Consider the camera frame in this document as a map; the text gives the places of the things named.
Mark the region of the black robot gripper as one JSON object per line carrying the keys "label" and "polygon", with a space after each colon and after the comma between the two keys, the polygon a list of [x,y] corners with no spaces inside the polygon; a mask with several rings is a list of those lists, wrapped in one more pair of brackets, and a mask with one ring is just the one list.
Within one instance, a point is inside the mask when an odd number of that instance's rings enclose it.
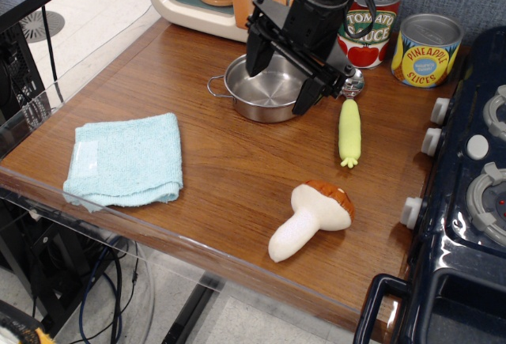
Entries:
{"label": "black robot gripper", "polygon": [[353,0],[293,0],[291,6],[273,0],[252,2],[253,13],[247,18],[248,75],[265,70],[275,54],[303,72],[307,79],[294,115],[304,115],[323,96],[338,96],[355,72],[337,41]]}

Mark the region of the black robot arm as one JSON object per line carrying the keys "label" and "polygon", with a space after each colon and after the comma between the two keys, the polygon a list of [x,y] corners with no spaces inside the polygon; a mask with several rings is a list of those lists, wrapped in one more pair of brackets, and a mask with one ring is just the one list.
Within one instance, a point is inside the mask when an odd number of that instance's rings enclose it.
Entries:
{"label": "black robot arm", "polygon": [[[376,15],[374,0],[365,0]],[[286,58],[306,77],[293,107],[305,114],[324,96],[338,97],[355,67],[338,44],[338,30],[354,0],[293,0],[283,6],[272,0],[252,0],[247,19],[246,70],[254,77],[263,71],[274,53]]]}

